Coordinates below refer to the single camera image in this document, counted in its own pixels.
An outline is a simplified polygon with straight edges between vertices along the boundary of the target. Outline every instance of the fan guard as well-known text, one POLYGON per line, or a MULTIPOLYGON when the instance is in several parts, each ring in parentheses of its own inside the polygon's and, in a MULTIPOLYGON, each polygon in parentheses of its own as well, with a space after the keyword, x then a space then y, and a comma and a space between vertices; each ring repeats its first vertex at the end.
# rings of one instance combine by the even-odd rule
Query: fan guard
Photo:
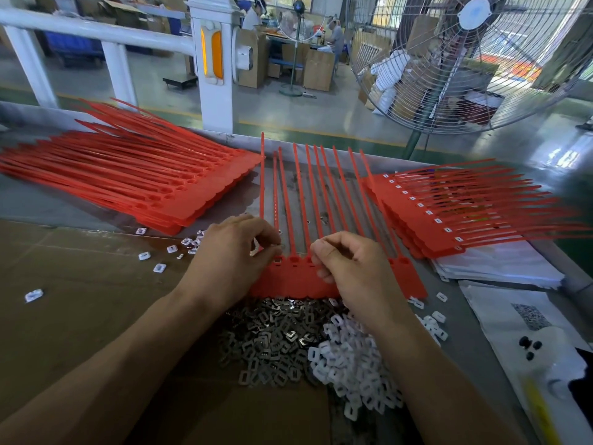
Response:
POLYGON ((567 96, 593 45, 584 53, 554 52, 582 16, 589 16, 590 34, 592 7, 589 0, 347 0, 352 70, 369 101, 416 137, 500 128, 567 96), (406 48, 419 15, 436 26, 406 48), (404 54, 386 59, 404 52, 407 62, 404 54), (542 71, 552 58, 570 66, 568 78, 542 71), (386 74, 389 85, 404 65, 394 101, 380 103, 384 92, 371 73, 386 74))

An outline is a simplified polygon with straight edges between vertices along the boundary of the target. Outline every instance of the person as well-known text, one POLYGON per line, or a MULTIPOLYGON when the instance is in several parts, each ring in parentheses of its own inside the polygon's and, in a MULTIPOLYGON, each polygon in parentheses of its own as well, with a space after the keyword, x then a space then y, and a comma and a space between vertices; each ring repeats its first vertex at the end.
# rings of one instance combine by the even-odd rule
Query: person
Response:
MULTIPOLYGON (((121 443, 177 361, 281 254, 279 244, 278 231, 250 214, 211 225, 176 288, 4 420, 0 443, 121 443), (262 248, 252 255, 254 239, 262 248)), ((434 343, 376 242, 337 232, 316 240, 311 257, 373 334, 426 444, 525 443, 434 343)))
POLYGON ((331 36, 327 41, 331 45, 331 50, 334 52, 336 58, 334 59, 334 67, 340 60, 340 55, 344 49, 344 32, 340 25, 337 24, 337 19, 333 18, 327 26, 331 30, 331 36))
POLYGON ((256 29, 257 26, 262 24, 262 14, 267 12, 267 5, 265 0, 256 0, 254 6, 252 6, 245 18, 243 19, 243 25, 241 29, 256 29))

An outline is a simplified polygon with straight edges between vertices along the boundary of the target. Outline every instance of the black round object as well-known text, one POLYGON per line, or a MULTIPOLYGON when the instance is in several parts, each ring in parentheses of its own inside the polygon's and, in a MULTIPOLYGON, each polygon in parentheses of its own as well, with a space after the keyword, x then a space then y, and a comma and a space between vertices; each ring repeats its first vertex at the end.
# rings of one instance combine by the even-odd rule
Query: black round object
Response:
POLYGON ((305 3, 303 3, 302 0, 295 1, 292 6, 297 14, 299 14, 299 15, 305 14, 305 3))
POLYGON ((531 346, 531 341, 529 340, 529 337, 523 336, 521 339, 519 339, 519 346, 522 346, 525 349, 529 348, 531 346))

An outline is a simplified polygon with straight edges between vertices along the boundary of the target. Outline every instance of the cardboard sheet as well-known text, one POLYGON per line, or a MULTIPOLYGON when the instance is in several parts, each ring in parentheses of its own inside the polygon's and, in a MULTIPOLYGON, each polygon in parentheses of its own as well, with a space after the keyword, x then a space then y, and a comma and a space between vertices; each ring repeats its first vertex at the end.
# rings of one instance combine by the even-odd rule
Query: cardboard sheet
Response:
MULTIPOLYGON (((0 421, 119 336, 190 262, 166 252, 174 239, 8 221, 0 236, 0 421), (159 262, 162 274, 152 272, 159 262), (38 288, 44 296, 26 304, 38 288)), ((217 327, 174 368, 126 443, 329 444, 325 387, 239 386, 239 366, 218 366, 217 327)))

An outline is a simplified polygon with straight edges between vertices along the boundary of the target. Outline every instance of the industrial fan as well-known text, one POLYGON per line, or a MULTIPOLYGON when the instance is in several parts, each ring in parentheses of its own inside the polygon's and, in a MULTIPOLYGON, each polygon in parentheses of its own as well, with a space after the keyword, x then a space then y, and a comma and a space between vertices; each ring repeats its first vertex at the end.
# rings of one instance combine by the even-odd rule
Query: industrial fan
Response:
POLYGON ((286 96, 302 96, 303 91, 295 88, 295 74, 297 68, 297 50, 300 43, 311 41, 319 30, 323 29, 326 22, 326 0, 315 0, 317 15, 323 16, 323 22, 319 30, 314 30, 314 22, 307 18, 307 11, 311 10, 313 0, 275 0, 276 17, 282 34, 292 39, 295 43, 292 57, 292 68, 290 84, 282 85, 280 93, 286 96))
POLYGON ((565 98, 593 57, 593 0, 346 0, 352 69, 420 135, 500 128, 565 98))

